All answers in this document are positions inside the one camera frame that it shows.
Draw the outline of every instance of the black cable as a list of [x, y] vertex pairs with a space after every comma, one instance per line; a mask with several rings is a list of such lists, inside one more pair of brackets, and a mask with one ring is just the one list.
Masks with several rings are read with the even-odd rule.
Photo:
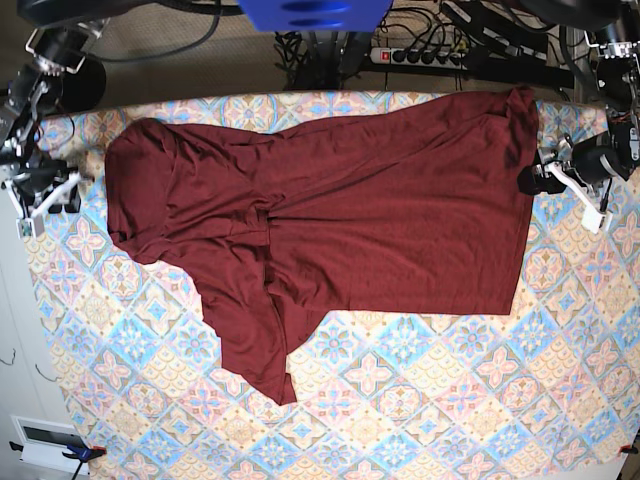
[[[220, 5], [220, 0], [216, 0], [216, 5]], [[133, 57], [133, 58], [106, 58], [106, 57], [101, 57], [99, 55], [95, 55], [93, 53], [89, 53], [89, 54], [83, 53], [82, 55], [86, 55], [88, 58], [91, 58], [92, 60], [97, 60], [98, 62], [103, 62], [103, 63], [138, 63], [138, 62], [148, 62], [150, 60], [161, 60], [163, 58], [167, 58], [172, 55], [177, 55], [179, 53], [184, 53], [188, 50], [192, 50], [194, 48], [199, 47], [200, 45], [205, 43], [207, 40], [209, 40], [213, 36], [213, 34], [218, 29], [219, 23], [220, 23], [220, 15], [214, 15], [213, 20], [211, 21], [211, 26], [209, 27], [209, 30], [207, 30], [207, 32], [198, 40], [188, 45], [174, 48], [173, 50], [168, 50], [162, 53], [154, 53], [150, 55], [143, 55], [141, 57]]]
[[389, 28], [397, 28], [397, 27], [400, 27], [400, 28], [404, 29], [407, 33], [409, 33], [409, 35], [411, 35], [413, 37], [414, 40], [420, 38], [420, 35], [422, 35], [422, 34], [416, 34], [409, 27], [407, 27], [406, 25], [403, 25], [401, 23], [392, 23], [390, 25], [385, 25], [385, 28], [387, 28], [387, 32], [388, 32]]
[[562, 87], [556, 87], [554, 88], [555, 92], [560, 95], [560, 98], [562, 99], [563, 102], [571, 102], [571, 98], [569, 97], [569, 95], [567, 94], [567, 92], [565, 92]]
[[[551, 38], [555, 38], [558, 41], [558, 44], [560, 43], [560, 37], [557, 35], [554, 35], [553, 33], [547, 33], [547, 36], [551, 37]], [[575, 48], [577, 46], [579, 46], [580, 44], [582, 44], [585, 41], [585, 38], [582, 37], [582, 40], [579, 41], [578, 43], [574, 43], [573, 45], [569, 45], [567, 43], [567, 47], [569, 48]], [[560, 55], [558, 55], [558, 51], [556, 50], [556, 46], [553, 44], [553, 42], [549, 42], [549, 46], [551, 47], [551, 52], [553, 53], [553, 56], [556, 59], [556, 62], [558, 62], [558, 65], [566, 65], [565, 61], [564, 61], [564, 57], [560, 57]], [[587, 53], [580, 55], [578, 57], [575, 57], [573, 59], [574, 62], [577, 62], [578, 60], [582, 60], [583, 58], [588, 57], [589, 55], [591, 55], [591, 51], [587, 51]]]
[[80, 473], [80, 469], [82, 468], [83, 465], [84, 463], [80, 462], [80, 465], [78, 465], [78, 467], [76, 468], [76, 471], [73, 474], [73, 477], [71, 477], [71, 480], [76, 480], [76, 478], [78, 478], [78, 474]]
[[420, 8], [420, 7], [395, 7], [395, 8], [391, 8], [389, 10], [389, 12], [412, 12], [412, 13], [417, 13], [418, 15], [422, 15], [424, 18], [426, 18], [429, 21], [429, 28], [431, 28], [432, 22], [435, 20], [435, 15], [433, 12], [431, 12], [430, 10], [427, 10], [426, 8]]
[[73, 137], [76, 134], [76, 122], [73, 121], [73, 117], [68, 112], [62, 110], [62, 107], [60, 107], [59, 105], [57, 106], [57, 108], [58, 108], [58, 111], [60, 113], [62, 113], [64, 116], [66, 116], [67, 119], [71, 122], [71, 134], [67, 138], [65, 138], [62, 142], [60, 142], [58, 145], [56, 145], [54, 147], [51, 147], [51, 148], [49, 148], [47, 150], [44, 150], [44, 149], [41, 148], [40, 149], [41, 152], [47, 153], [47, 152], [53, 152], [54, 150], [59, 150], [60, 148], [64, 147], [67, 143], [69, 143], [71, 140], [73, 140]]
[[462, 33], [462, 36], [467, 41], [467, 50], [470, 50], [471, 46], [473, 45], [473, 41], [471, 40], [471, 37], [469, 36], [469, 34], [458, 27], [455, 27], [455, 29], [458, 30], [460, 33]]
[[516, 12], [513, 11], [513, 9], [507, 4], [507, 2], [505, 0], [499, 0], [500, 1], [500, 5], [502, 5], [502, 8], [504, 9], [505, 12], [507, 12], [507, 15], [509, 15], [511, 17], [511, 20], [513, 20], [516, 25], [519, 25], [520, 27], [524, 28], [527, 32], [531, 32], [531, 33], [547, 33], [551, 30], [553, 30], [556, 25], [546, 25], [544, 27], [541, 28], [535, 28], [532, 27], [531, 25], [527, 25], [517, 14]]
[[[456, 34], [460, 35], [458, 40], [456, 40]], [[451, 55], [453, 55], [455, 53], [456, 48], [458, 48], [460, 46], [460, 44], [462, 43], [462, 39], [463, 38], [464, 38], [464, 35], [463, 35], [462, 30], [460, 30], [459, 28], [455, 27], [453, 29], [453, 45], [449, 48], [449, 53], [445, 57], [445, 60], [449, 60], [451, 58]]]
[[273, 47], [282, 60], [282, 63], [276, 63], [275, 66], [285, 72], [287, 78], [285, 90], [289, 90], [294, 86], [298, 71], [304, 62], [308, 60], [309, 53], [306, 51], [300, 53], [300, 48], [304, 44], [300, 32], [288, 32], [285, 34], [275, 32], [275, 41], [276, 43]]
[[40, 374], [40, 376], [41, 376], [42, 378], [44, 378], [47, 382], [56, 383], [58, 380], [60, 380], [60, 379], [62, 378], [62, 377], [56, 377], [56, 378], [53, 378], [53, 379], [52, 379], [52, 378], [49, 378], [49, 377], [47, 377], [44, 373], [42, 373], [42, 372], [40, 371], [40, 367], [38, 367], [38, 364], [37, 364], [37, 363], [35, 364], [35, 366], [36, 366], [36, 371], [37, 371], [37, 372]]
[[6, 365], [7, 367], [13, 366], [13, 364], [16, 363], [16, 349], [15, 348], [13, 349], [13, 357], [11, 358], [11, 363], [5, 362], [1, 358], [0, 358], [0, 363]]
[[[434, 45], [431, 43], [431, 40], [433, 39], [433, 37], [435, 37], [436, 33], [438, 33], [438, 30], [442, 30], [442, 39], [440, 40], [440, 43]], [[446, 41], [447, 41], [447, 30], [445, 28], [445, 24], [441, 23], [436, 28], [433, 29], [433, 32], [431, 33], [431, 35], [429, 35], [429, 38], [427, 39], [425, 44], [422, 46], [422, 48], [420, 48], [418, 52], [420, 53], [420, 55], [422, 55], [424, 52], [427, 51], [427, 47], [433, 46], [435, 48], [431, 50], [429, 53], [437, 55], [438, 52], [442, 50], [442, 47], [444, 47], [444, 44]]]
[[460, 73], [458, 74], [458, 83], [460, 84], [460, 91], [464, 92], [464, 86], [462, 85], [462, 80], [463, 80], [463, 75], [464, 73], [462, 73], [462, 63], [460, 64]]
[[569, 67], [569, 70], [571, 71], [571, 73], [573, 73], [573, 76], [576, 77], [576, 80], [578, 80], [582, 84], [587, 93], [597, 96], [599, 99], [601, 99], [603, 102], [605, 102], [607, 105], [609, 105], [614, 110], [617, 110], [618, 112], [624, 111], [620, 102], [609, 98], [604, 93], [602, 93], [595, 84], [587, 79], [587, 76], [582, 70], [580, 70], [580, 67], [575, 64], [573, 58], [571, 58], [571, 54], [569, 53], [569, 46], [567, 44], [567, 27], [564, 25], [560, 25], [560, 52], [562, 52], [562, 56], [564, 57], [564, 61], [567, 64], [567, 67]]
[[607, 186], [607, 191], [604, 193], [602, 200], [600, 200], [600, 213], [605, 213], [607, 211], [607, 207], [609, 206], [609, 195], [611, 194], [612, 185], [613, 185], [613, 178], [610, 178], [609, 186]]
[[220, 5], [195, 3], [188, 0], [155, 0], [157, 4], [164, 7], [180, 10], [181, 12], [197, 13], [200, 15], [219, 15], [221, 17], [233, 17], [244, 15], [242, 9], [237, 5]]
[[569, 48], [576, 48], [577, 46], [582, 45], [586, 40], [587, 38], [584, 35], [582, 35], [582, 38], [580, 39], [580, 41], [578, 43], [574, 43], [573, 45], [569, 45]]

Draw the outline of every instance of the table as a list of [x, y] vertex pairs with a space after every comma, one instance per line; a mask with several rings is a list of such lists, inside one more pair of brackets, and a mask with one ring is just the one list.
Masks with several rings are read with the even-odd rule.
[[[181, 270], [142, 267], [106, 235], [105, 147], [136, 119], [273, 132], [437, 97], [283, 93], [134, 106], [44, 125], [42, 146], [97, 179], [79, 215], [29, 240], [44, 335], [72, 421], [108, 449], [96, 478], [504, 480], [616, 457], [640, 428], [640, 175], [615, 183], [608, 234], [572, 194], [536, 199], [508, 317], [333, 312], [289, 356], [285, 407], [220, 368]], [[606, 128], [539, 103], [541, 144]]]

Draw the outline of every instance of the maroon t-shirt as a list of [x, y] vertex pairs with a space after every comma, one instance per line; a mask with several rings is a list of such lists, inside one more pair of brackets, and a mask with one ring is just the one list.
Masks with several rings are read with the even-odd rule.
[[295, 402], [286, 355], [329, 310], [509, 313], [537, 130], [526, 89], [272, 135], [143, 120], [107, 152], [109, 233], [191, 275], [222, 367]]

